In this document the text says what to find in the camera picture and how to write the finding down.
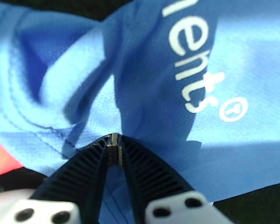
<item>letter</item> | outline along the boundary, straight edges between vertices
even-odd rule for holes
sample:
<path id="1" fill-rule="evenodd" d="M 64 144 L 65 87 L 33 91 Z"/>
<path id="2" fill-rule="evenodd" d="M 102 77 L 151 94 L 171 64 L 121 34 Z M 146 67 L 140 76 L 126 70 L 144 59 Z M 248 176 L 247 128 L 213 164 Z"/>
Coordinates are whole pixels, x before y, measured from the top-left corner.
<path id="1" fill-rule="evenodd" d="M 197 41 L 194 40 L 193 26 L 197 26 L 201 30 L 201 37 Z M 203 18 L 198 16 L 188 16 L 179 20 L 169 32 L 169 44 L 172 50 L 179 56 L 184 56 L 186 54 L 185 49 L 179 41 L 179 33 L 183 30 L 186 35 L 188 48 L 191 51 L 199 50 L 205 44 L 209 36 L 209 27 Z"/>
<path id="2" fill-rule="evenodd" d="M 203 75 L 204 87 L 207 93 L 214 91 L 214 84 L 220 83 L 225 79 L 225 74 L 223 72 L 216 73 L 212 75 L 210 72 L 206 72 Z"/>
<path id="3" fill-rule="evenodd" d="M 195 90 L 199 90 L 201 88 L 205 88 L 207 93 L 212 92 L 214 90 L 214 84 L 220 83 L 225 79 L 225 75 L 223 72 L 211 75 L 209 72 L 203 75 L 203 80 L 191 83 L 185 86 L 182 89 L 182 97 L 186 101 L 190 101 L 190 93 Z"/>
<path id="4" fill-rule="evenodd" d="M 177 1 L 162 10 L 163 17 L 169 16 L 173 13 L 176 13 L 178 11 L 181 11 L 185 8 L 191 7 L 195 5 L 199 0 L 180 0 Z"/>
<path id="5" fill-rule="evenodd" d="M 190 113 L 199 113 L 207 106 L 207 104 L 210 104 L 211 106 L 217 106 L 219 102 L 215 97 L 207 97 L 200 102 L 198 107 L 194 107 L 191 103 L 186 103 L 185 106 L 187 111 Z"/>
<path id="6" fill-rule="evenodd" d="M 205 69 L 206 66 L 209 63 L 209 59 L 208 59 L 208 54 L 209 53 L 210 53 L 210 50 L 207 50 L 207 51 L 204 51 L 204 52 L 202 52 L 202 53 L 200 53 L 198 55 L 195 55 L 195 56 L 189 57 L 187 59 L 184 59 L 182 61 L 176 62 L 175 63 L 175 67 L 180 67 L 180 66 L 188 64 L 190 62 L 193 62 L 195 60 L 198 60 L 198 59 L 201 60 L 200 65 L 198 65 L 197 67 L 189 69 L 189 70 L 185 70 L 185 71 L 180 72 L 180 73 L 177 73 L 175 75 L 176 81 L 182 80 L 184 78 L 190 77 L 192 75 L 195 75 L 195 74 L 203 71 L 203 69 Z"/>

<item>blue fabric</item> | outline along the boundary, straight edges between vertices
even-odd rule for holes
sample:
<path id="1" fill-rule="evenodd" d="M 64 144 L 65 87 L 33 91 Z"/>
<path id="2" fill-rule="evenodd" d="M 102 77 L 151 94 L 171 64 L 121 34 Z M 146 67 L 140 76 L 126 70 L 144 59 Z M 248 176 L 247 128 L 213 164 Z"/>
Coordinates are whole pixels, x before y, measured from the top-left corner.
<path id="1" fill-rule="evenodd" d="M 103 22 L 0 3 L 0 142 L 51 175 L 113 132 L 217 201 L 280 182 L 280 0 L 135 0 Z M 123 172 L 101 223 L 133 223 Z"/>

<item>white plastic part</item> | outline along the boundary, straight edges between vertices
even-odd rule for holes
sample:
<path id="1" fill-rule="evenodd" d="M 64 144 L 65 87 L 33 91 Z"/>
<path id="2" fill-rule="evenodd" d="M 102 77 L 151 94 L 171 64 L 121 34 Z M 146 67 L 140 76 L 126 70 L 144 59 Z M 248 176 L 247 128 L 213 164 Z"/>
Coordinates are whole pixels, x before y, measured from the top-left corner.
<path id="1" fill-rule="evenodd" d="M 25 221 L 17 221 L 17 215 L 26 209 L 33 209 L 32 216 Z M 62 224 L 81 224 L 79 208 L 70 202 L 42 200 L 19 200 L 0 210 L 0 224 L 54 224 L 53 217 L 59 212 L 68 212 L 69 218 Z"/>
<path id="2" fill-rule="evenodd" d="M 188 207 L 187 199 L 194 199 L 202 205 Z M 156 214 L 157 209 L 165 212 Z M 232 222 L 210 205 L 201 193 L 188 191 L 150 202 L 146 208 L 146 224 L 232 224 Z"/>

